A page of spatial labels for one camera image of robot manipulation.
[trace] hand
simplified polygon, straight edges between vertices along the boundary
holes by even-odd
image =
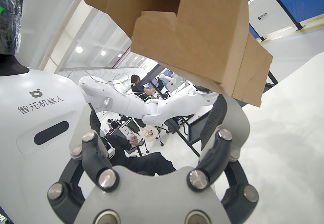
[[[131,139],[129,140],[129,144],[134,145],[134,146],[136,146],[138,144],[138,139],[135,135],[131,136]]]

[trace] yellow floor line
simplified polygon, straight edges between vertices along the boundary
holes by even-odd
[[[276,39],[279,39],[279,38],[282,38],[282,37],[285,37],[285,36],[289,36],[289,35],[292,35],[292,34],[295,34],[295,33],[301,33],[301,32],[312,30],[312,29],[319,28],[319,27],[322,27],[322,26],[324,26],[324,23],[314,25],[314,26],[311,26],[311,27],[308,27],[308,28],[304,28],[304,29],[301,29],[299,31],[295,31],[295,32],[292,32],[292,33],[279,35],[279,36],[274,37],[274,38],[269,38],[267,40],[262,41],[261,43],[265,43],[265,42],[268,42],[268,41],[273,41],[273,40],[276,40]]]
[[[324,15],[322,15],[322,16],[320,16],[318,18],[311,19],[311,20],[302,21],[301,25],[305,25],[305,24],[308,24],[308,23],[311,23],[311,22],[314,22],[314,21],[318,21],[318,20],[323,19],[323,18],[324,18]],[[264,38],[267,38],[267,37],[269,37],[271,35],[274,35],[274,34],[282,33],[284,31],[287,31],[287,30],[292,29],[294,27],[295,27],[295,25],[291,25],[291,26],[288,26],[286,28],[283,28],[282,30],[274,31],[274,32],[268,34],[267,36],[264,36]]]
[[[301,25],[303,25],[303,24],[307,24],[307,23],[311,23],[311,22],[314,22],[314,21],[317,21],[317,20],[320,20],[320,19],[323,19],[323,18],[324,18],[324,15],[321,16],[321,17],[318,17],[318,18],[312,19],[312,20],[308,20],[308,21],[301,22]]]

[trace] black robot neck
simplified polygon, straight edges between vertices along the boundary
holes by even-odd
[[[0,54],[0,77],[28,73],[29,69],[21,65],[15,56]]]

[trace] metal screw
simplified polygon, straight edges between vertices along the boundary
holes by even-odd
[[[231,158],[238,159],[240,157],[240,150],[236,147],[231,147]]]
[[[95,224],[120,224],[119,216],[112,210],[102,212],[96,219]]]
[[[255,203],[257,200],[259,200],[258,191],[252,185],[245,186],[243,194],[245,198],[252,203]]]
[[[84,142],[92,141],[95,137],[95,133],[93,131],[88,132],[87,134],[83,135],[82,140]]]
[[[230,131],[228,131],[227,129],[221,129],[220,131],[218,131],[218,135],[219,137],[221,137],[224,140],[231,140],[233,138],[232,133]]]
[[[82,153],[82,146],[79,144],[77,145],[72,151],[71,151],[71,155],[73,157],[79,157]]]
[[[211,224],[209,217],[202,211],[191,211],[186,219],[185,224]]]
[[[50,200],[56,200],[58,198],[60,198],[60,196],[63,193],[63,186],[61,183],[54,183],[47,192],[47,197]]]
[[[112,169],[106,169],[99,176],[98,183],[102,188],[108,189],[114,185],[116,179],[117,177],[115,171],[113,171]]]
[[[208,185],[208,179],[201,170],[192,170],[189,173],[189,181],[193,187],[202,190]]]

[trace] black oval panel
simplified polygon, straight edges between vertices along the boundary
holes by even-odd
[[[59,134],[62,134],[69,128],[69,123],[66,121],[60,122],[54,126],[51,126],[39,133],[36,134],[34,137],[34,142],[37,145],[42,145],[45,142],[51,140],[52,138],[55,138]]]

